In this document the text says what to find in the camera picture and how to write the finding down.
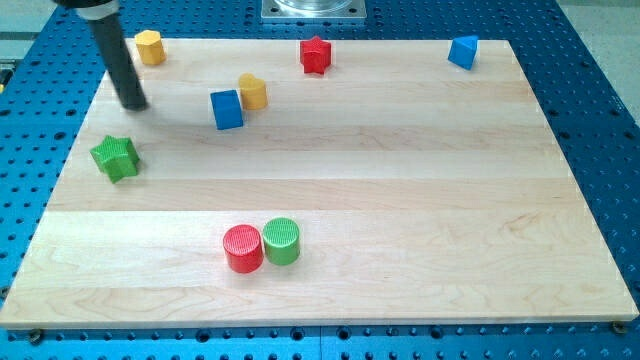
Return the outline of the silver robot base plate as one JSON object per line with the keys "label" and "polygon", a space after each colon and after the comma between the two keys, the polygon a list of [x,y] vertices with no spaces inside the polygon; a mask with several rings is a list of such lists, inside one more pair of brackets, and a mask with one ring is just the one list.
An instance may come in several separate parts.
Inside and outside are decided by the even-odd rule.
{"label": "silver robot base plate", "polygon": [[365,0],[262,0],[264,20],[364,19]]}

